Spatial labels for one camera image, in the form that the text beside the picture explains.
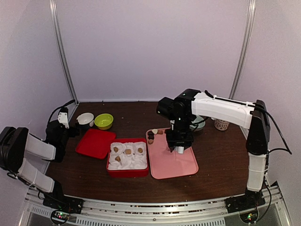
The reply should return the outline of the red tin lid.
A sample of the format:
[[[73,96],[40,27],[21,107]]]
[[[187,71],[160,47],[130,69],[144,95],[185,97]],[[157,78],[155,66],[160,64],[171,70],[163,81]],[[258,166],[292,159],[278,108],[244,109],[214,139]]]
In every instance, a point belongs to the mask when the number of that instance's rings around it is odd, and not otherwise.
[[[116,133],[99,129],[89,129],[76,147],[76,152],[103,160],[106,158]]]

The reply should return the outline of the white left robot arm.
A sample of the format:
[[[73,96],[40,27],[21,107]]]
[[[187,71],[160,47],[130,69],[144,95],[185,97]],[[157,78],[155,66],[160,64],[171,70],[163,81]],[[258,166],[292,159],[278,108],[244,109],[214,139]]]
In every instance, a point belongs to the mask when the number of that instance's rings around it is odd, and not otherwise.
[[[29,156],[46,162],[61,163],[66,154],[69,138],[79,135],[78,126],[69,125],[69,110],[63,105],[54,110],[58,114],[48,119],[46,138],[33,135],[26,127],[6,126],[0,133],[0,167],[8,176],[19,179],[40,192],[49,195],[57,209],[67,206],[68,200],[60,182],[42,173],[29,160]]]

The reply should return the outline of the dark chocolate tray left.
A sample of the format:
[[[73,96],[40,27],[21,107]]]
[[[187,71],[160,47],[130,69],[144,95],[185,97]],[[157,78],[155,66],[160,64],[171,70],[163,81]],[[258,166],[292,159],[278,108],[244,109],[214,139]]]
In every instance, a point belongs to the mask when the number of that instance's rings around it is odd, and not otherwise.
[[[154,133],[152,131],[148,132],[148,139],[154,139]]]

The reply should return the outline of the light blue ceramic bowl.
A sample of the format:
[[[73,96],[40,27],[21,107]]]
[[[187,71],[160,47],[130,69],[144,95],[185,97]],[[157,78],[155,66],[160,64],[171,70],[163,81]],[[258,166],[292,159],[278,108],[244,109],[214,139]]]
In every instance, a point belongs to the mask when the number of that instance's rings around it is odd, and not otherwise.
[[[201,116],[196,116],[195,120],[193,120],[190,124],[190,130],[193,132],[200,131],[205,125],[205,119]]]

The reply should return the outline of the white ceramic bowl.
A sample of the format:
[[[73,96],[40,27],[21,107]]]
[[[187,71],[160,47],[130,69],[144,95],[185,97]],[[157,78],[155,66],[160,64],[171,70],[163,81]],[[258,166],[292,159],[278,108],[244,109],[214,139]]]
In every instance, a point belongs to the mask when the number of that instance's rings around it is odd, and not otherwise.
[[[76,120],[81,127],[91,128],[94,124],[94,115],[92,113],[82,113]]]

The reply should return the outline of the white floral mug yellow inside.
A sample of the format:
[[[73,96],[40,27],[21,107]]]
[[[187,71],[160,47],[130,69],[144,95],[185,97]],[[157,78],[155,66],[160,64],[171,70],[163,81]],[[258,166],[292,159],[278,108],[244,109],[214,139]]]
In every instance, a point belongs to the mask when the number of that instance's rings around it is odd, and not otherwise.
[[[228,121],[223,121],[220,119],[214,120],[214,127],[219,131],[226,131],[229,127],[229,124],[230,123]]]

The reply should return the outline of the green plastic bowl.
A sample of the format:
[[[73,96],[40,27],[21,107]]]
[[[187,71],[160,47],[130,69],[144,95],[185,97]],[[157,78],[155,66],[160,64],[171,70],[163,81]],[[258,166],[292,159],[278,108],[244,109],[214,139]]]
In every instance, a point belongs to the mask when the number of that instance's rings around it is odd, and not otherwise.
[[[94,124],[100,130],[108,130],[112,127],[113,121],[114,121],[114,118],[111,114],[103,113],[103,114],[98,115],[95,118]]]

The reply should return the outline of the pink plastic tray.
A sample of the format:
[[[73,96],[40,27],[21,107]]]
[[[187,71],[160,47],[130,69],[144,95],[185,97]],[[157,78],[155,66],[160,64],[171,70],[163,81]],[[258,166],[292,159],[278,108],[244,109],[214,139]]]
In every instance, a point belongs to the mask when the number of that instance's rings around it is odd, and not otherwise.
[[[151,175],[155,179],[168,179],[196,174],[199,167],[193,149],[190,147],[183,154],[170,152],[165,130],[156,129],[152,142],[148,138],[154,129],[146,132]]]

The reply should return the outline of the white paper liner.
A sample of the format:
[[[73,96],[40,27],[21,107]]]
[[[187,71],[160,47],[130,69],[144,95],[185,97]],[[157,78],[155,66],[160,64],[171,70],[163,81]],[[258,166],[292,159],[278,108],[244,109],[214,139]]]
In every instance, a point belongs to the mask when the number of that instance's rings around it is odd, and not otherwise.
[[[114,147],[117,147],[119,151],[114,152]],[[138,148],[142,148],[143,153],[139,153]],[[126,149],[131,149],[132,153],[130,155],[125,154]],[[117,156],[121,158],[121,162],[115,160]],[[147,166],[147,149],[145,142],[111,143],[108,170],[144,170]]]

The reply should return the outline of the red tin box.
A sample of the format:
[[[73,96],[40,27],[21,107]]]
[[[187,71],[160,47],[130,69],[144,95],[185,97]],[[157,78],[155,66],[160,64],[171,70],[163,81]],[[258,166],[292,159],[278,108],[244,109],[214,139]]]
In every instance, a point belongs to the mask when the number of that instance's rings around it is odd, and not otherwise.
[[[147,145],[147,142],[146,142],[145,138],[119,138],[119,139],[113,140],[113,142],[121,142],[121,143],[125,143],[125,142],[145,142],[146,145]],[[107,170],[107,172],[109,173],[109,175],[111,177],[113,177],[113,178],[136,178],[136,177],[145,177],[145,176],[148,175],[148,173],[149,173],[148,152],[147,152],[147,164],[148,164],[148,166],[147,166],[146,169],[117,170],[117,171],[108,170],[109,152],[108,152],[108,159],[107,159],[107,163],[106,163],[106,170]]]

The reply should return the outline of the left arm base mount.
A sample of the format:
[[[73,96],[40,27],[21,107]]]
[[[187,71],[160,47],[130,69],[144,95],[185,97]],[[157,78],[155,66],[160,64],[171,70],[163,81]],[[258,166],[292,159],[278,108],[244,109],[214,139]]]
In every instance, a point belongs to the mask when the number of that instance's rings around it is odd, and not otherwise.
[[[43,205],[56,210],[61,210],[70,214],[80,214],[83,208],[84,200],[65,196],[62,201],[57,201],[52,197],[45,197]]]

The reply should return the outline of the aluminium frame post left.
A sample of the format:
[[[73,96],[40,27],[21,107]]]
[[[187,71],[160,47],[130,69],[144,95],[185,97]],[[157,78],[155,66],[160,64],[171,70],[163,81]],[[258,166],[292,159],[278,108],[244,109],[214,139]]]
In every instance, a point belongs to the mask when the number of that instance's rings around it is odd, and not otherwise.
[[[59,24],[56,0],[50,0],[49,7],[50,7],[50,13],[51,13],[52,21],[53,21],[54,33],[55,33],[55,37],[56,37],[56,43],[57,43],[57,47],[58,47],[59,58],[61,61],[63,73],[64,73],[64,76],[66,79],[69,93],[70,93],[72,99],[75,100],[75,104],[77,105],[79,103],[79,101],[78,101],[78,98],[77,98],[77,95],[75,92],[73,82],[71,80],[70,70],[68,67],[68,62],[67,62],[67,58],[66,58],[66,54],[65,54],[65,50],[64,50],[64,46],[63,46],[63,39],[62,39],[61,28],[60,28],[60,24]]]

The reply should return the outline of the aluminium frame post right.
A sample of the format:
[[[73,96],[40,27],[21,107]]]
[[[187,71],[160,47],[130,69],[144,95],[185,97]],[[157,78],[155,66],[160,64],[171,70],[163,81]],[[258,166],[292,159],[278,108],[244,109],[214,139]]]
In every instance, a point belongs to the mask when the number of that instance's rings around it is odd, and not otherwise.
[[[244,64],[245,64],[245,60],[246,60],[246,56],[247,56],[247,49],[249,47],[249,43],[250,43],[251,36],[252,36],[255,14],[256,14],[256,0],[249,0],[243,42],[242,42],[242,47],[241,47],[241,51],[239,54],[238,65],[236,68],[234,81],[232,83],[232,87],[231,87],[231,91],[230,91],[230,95],[229,95],[230,99],[234,98],[235,93],[238,89],[239,80],[243,73],[243,68],[244,68]]]

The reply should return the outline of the aluminium front rail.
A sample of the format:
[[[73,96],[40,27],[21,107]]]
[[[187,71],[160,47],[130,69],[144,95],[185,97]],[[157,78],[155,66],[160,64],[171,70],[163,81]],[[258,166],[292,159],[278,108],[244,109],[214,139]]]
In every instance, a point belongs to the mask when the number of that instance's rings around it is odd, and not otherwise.
[[[285,200],[278,186],[269,187],[271,204],[256,224],[244,223],[244,212],[228,212],[225,198],[194,202],[134,203],[82,198],[80,214],[71,214],[63,226],[292,226]],[[43,206],[38,191],[29,189],[17,226],[55,226],[53,209]]]

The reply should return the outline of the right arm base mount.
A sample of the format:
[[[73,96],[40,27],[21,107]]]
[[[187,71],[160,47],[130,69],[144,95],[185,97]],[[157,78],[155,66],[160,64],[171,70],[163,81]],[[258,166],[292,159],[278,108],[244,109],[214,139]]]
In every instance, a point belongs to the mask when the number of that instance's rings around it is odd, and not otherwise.
[[[225,205],[228,213],[242,212],[244,210],[255,209],[258,206],[264,205],[265,199],[247,198],[245,195],[230,197],[225,200]]]

